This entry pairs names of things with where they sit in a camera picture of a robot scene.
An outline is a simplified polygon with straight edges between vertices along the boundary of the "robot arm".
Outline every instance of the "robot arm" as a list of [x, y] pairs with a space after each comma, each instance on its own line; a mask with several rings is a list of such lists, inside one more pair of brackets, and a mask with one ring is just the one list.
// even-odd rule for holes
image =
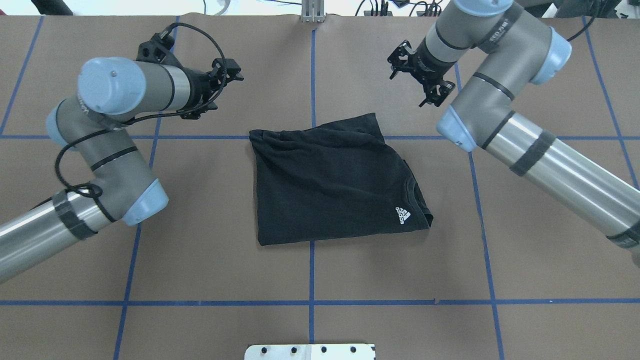
[[410, 72], [430, 90], [426, 102], [439, 106], [450, 91], [444, 74], [471, 47], [488, 56], [438, 132], [465, 151], [480, 146], [631, 251], [640, 266], [640, 192], [511, 109], [526, 84], [546, 82], [569, 59], [571, 45], [553, 28], [512, 0], [453, 0], [415, 52], [405, 40], [392, 53], [392, 77]]
[[156, 33], [140, 45], [136, 61], [95, 58], [86, 62], [78, 77], [77, 95], [51, 111], [47, 131], [63, 147], [56, 164], [65, 150], [79, 151], [95, 179], [70, 186], [56, 166], [66, 189], [0, 225], [0, 283], [112, 222], [122, 219], [136, 225], [167, 205], [162, 185], [125, 127], [158, 116], [134, 118], [150, 111], [165, 111], [163, 117], [198, 119], [217, 108], [213, 100], [227, 83], [243, 80], [237, 63], [221, 52], [222, 58], [213, 61], [210, 72], [183, 67], [169, 50], [173, 46], [169, 33], [175, 26], [191, 27], [174, 23]]

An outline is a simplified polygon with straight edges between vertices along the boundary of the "black fabric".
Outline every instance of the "black fabric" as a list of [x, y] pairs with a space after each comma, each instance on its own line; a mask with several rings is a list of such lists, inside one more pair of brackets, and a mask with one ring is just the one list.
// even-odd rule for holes
[[373, 113], [304, 131], [251, 130], [249, 140], [261, 245], [431, 226], [413, 173]]

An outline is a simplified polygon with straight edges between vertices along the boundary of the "garment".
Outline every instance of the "garment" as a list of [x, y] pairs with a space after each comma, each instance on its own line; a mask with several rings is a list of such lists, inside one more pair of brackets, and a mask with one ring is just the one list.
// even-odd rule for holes
[[406, 162], [373, 113], [304, 131], [251, 130], [261, 245], [431, 226]]

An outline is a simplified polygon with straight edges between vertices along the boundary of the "folded black shorts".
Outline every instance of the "folded black shorts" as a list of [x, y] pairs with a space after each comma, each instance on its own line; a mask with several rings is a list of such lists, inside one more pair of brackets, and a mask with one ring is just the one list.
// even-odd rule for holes
[[304, 131], [251, 130], [261, 245], [429, 229], [433, 216], [373, 113]]

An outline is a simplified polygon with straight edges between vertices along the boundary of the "gray tube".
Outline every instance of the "gray tube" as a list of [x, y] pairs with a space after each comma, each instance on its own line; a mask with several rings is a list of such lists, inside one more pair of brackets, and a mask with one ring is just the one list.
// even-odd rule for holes
[[[93, 200], [67, 195], [77, 217], [97, 232], [111, 222]], [[0, 284], [75, 244], [51, 201], [0, 225]]]
[[[640, 192], [558, 139], [550, 138], [548, 146], [540, 145], [544, 133], [525, 117], [514, 114], [486, 150], [514, 172], [524, 169], [523, 177], [607, 237], [633, 228], [640, 220]], [[634, 262], [640, 266], [637, 239], [614, 243], [630, 250]]]

